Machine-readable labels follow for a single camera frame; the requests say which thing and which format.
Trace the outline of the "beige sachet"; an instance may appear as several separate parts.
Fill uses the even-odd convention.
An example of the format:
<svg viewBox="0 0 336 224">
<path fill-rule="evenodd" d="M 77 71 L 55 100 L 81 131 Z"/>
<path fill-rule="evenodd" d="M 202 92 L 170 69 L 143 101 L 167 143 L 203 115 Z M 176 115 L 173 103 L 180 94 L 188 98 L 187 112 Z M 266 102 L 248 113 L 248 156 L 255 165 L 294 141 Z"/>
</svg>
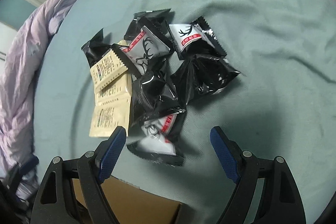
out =
<svg viewBox="0 0 336 224">
<path fill-rule="evenodd" d="M 130 97 L 96 106 L 93 111 L 89 136 L 92 138 L 108 138 L 114 130 L 121 126 L 128 136 L 130 121 Z"/>
<path fill-rule="evenodd" d="M 90 69 L 96 106 L 131 97 L 131 76 L 127 71 L 112 49 Z"/>
</svg>

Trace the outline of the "black white deer snack packet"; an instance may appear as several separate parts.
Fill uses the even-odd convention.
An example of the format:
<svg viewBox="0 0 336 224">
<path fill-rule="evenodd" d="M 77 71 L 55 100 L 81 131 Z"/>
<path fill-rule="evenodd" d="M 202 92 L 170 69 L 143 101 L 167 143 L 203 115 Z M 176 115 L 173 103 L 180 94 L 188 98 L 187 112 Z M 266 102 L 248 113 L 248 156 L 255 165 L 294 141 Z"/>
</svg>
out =
<svg viewBox="0 0 336 224">
<path fill-rule="evenodd" d="M 185 113 L 170 114 L 145 121 L 141 126 L 145 137 L 126 145 L 133 155 L 158 164 L 182 166 L 183 152 L 178 147 Z"/>
</svg>

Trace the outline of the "brown cardboard box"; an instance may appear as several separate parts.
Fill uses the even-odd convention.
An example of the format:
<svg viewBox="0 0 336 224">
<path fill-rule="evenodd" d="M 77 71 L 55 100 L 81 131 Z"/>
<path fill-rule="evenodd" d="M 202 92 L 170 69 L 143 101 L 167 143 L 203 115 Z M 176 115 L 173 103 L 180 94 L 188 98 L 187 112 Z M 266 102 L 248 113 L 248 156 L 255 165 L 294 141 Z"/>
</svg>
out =
<svg viewBox="0 0 336 224">
<path fill-rule="evenodd" d="M 101 185 L 120 223 L 177 223 L 182 209 L 178 201 L 157 196 L 113 176 Z"/>
</svg>

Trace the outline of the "lilac duvet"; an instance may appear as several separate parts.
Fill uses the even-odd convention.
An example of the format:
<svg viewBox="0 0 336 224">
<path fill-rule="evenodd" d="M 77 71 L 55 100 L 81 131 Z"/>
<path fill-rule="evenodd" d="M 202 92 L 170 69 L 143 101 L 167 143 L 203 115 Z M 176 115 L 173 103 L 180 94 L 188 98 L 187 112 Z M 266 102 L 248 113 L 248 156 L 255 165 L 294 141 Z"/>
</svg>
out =
<svg viewBox="0 0 336 224">
<path fill-rule="evenodd" d="M 77 0 L 46 0 L 18 30 L 1 75 L 1 177 L 33 153 L 35 73 Z"/>
</svg>

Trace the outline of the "pile black white snack packet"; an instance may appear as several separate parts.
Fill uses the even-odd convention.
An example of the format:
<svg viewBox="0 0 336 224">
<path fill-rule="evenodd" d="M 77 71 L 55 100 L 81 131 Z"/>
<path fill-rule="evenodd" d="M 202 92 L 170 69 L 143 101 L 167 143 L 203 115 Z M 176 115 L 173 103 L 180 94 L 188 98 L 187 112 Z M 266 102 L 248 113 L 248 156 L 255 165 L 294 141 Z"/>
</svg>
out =
<svg viewBox="0 0 336 224">
<path fill-rule="evenodd" d="M 240 72 L 200 16 L 169 23 L 171 9 L 137 12 L 112 48 L 132 75 L 131 123 L 182 114 L 200 98 L 221 93 Z"/>
</svg>

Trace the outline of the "teal bed sheet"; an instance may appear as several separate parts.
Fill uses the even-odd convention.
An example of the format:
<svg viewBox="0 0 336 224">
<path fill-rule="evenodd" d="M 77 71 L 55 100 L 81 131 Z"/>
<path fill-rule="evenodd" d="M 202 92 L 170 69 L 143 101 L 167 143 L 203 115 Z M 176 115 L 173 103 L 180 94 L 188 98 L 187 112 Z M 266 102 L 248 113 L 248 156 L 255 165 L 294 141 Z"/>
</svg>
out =
<svg viewBox="0 0 336 224">
<path fill-rule="evenodd" d="M 34 102 L 37 174 L 55 156 L 95 149 L 94 92 L 81 46 L 104 27 L 119 41 L 135 12 L 172 9 L 174 23 L 204 16 L 240 75 L 188 106 L 185 163 L 155 164 L 123 150 L 113 174 L 188 205 L 185 223 L 215 223 L 234 183 L 210 144 L 220 126 L 256 156 L 285 158 L 314 223 L 335 192 L 335 2 L 331 0 L 77 0 L 43 60 Z"/>
</svg>

